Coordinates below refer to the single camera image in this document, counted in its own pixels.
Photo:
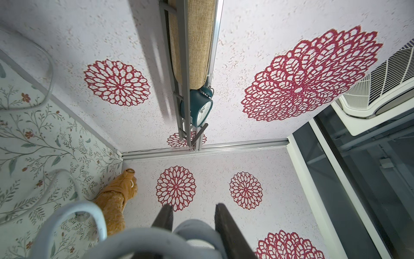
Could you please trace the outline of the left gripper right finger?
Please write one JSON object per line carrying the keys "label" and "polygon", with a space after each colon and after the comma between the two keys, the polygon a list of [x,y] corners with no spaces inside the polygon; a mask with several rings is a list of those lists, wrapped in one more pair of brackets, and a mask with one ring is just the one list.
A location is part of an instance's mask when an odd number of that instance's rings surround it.
{"label": "left gripper right finger", "polygon": [[225,204],[216,205],[215,230],[222,239],[225,253],[229,259],[257,258]]}

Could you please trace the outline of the light blue power strip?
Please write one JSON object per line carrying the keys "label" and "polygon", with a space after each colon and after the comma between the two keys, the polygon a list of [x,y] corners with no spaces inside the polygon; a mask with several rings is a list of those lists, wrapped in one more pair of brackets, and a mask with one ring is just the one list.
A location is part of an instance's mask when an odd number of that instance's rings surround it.
{"label": "light blue power strip", "polygon": [[77,201],[56,210],[43,224],[29,252],[29,259],[48,259],[53,234],[71,214],[88,213],[95,221],[99,243],[88,250],[84,259],[118,259],[134,252],[150,252],[170,259],[228,259],[221,238],[215,249],[195,247],[183,237],[161,228],[135,228],[108,237],[101,209],[89,201]]}

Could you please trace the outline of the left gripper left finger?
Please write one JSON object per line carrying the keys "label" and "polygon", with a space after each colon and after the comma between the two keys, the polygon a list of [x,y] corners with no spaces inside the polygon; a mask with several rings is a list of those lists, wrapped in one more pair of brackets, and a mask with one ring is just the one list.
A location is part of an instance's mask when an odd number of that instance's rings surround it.
{"label": "left gripper left finger", "polygon": [[[171,205],[163,205],[158,213],[152,227],[162,228],[164,230],[172,232],[173,225],[173,208]],[[164,256],[160,254],[154,254],[150,252],[136,252],[133,254],[132,259],[163,259]]]}

